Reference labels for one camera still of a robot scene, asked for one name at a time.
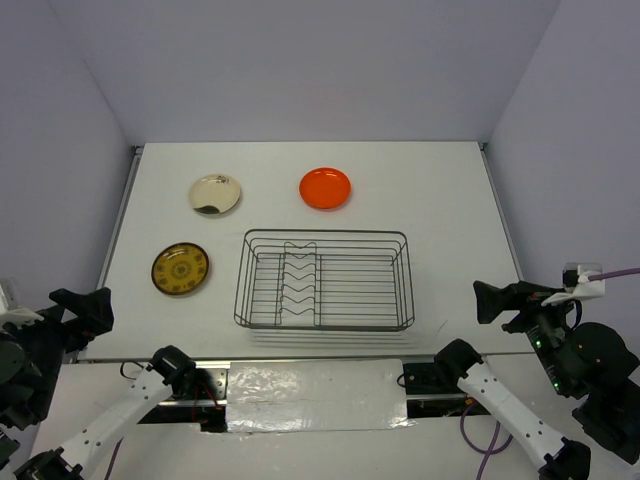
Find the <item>brown yellow patterned plate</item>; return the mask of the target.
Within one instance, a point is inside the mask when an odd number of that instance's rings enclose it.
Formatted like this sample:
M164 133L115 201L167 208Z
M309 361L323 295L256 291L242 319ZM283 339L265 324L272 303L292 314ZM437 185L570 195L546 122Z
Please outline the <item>brown yellow patterned plate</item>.
M207 280L211 261L207 252L191 242L179 242L166 247L151 266L153 286L167 296L194 293Z

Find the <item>cream plate with brown patch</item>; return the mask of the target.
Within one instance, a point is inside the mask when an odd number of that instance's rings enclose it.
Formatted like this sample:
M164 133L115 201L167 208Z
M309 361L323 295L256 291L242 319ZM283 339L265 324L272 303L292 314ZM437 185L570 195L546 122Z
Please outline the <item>cream plate with brown patch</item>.
M241 194L241 184L234 177L212 174L191 185L188 202L199 214L218 216L231 211L240 201Z

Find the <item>orange plastic plate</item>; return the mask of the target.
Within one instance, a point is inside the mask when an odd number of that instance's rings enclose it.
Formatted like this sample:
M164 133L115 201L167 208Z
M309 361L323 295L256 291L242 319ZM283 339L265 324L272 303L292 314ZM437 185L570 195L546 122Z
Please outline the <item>orange plastic plate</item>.
M342 171L321 167L309 171L302 177L298 191L308 206L320 210L333 210L349 200L352 185L349 177Z

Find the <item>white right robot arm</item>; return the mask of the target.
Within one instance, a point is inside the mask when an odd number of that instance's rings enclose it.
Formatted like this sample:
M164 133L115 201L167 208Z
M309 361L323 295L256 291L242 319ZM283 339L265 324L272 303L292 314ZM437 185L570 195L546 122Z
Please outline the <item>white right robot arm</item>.
M528 338L554 391L580 401L573 418L600 447L632 466L639 463L639 386L631 374L639 358L612 328L595 322L568 325L586 300L605 293L605 275L585 273L572 286L549 288L519 281L498 288L477 281L477 320L493 322L505 311L515 317L507 333ZM435 380L446 391L470 395L527 453L541 479L586 479L591 450L536 416L466 341L456 339L434 359Z

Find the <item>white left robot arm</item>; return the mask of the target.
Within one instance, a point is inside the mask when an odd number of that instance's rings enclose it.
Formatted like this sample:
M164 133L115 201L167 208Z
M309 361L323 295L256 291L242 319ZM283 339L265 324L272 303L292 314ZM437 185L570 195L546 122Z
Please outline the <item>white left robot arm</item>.
M49 298L53 306L33 311L20 306L7 282L1 284L2 429L25 430L45 420L65 357L113 328L107 287L88 294L58 289ZM10 458L20 444L3 434L1 476L88 479L145 415L170 397L187 397L195 385L195 362L175 346L161 348L118 400L61 446L12 469Z

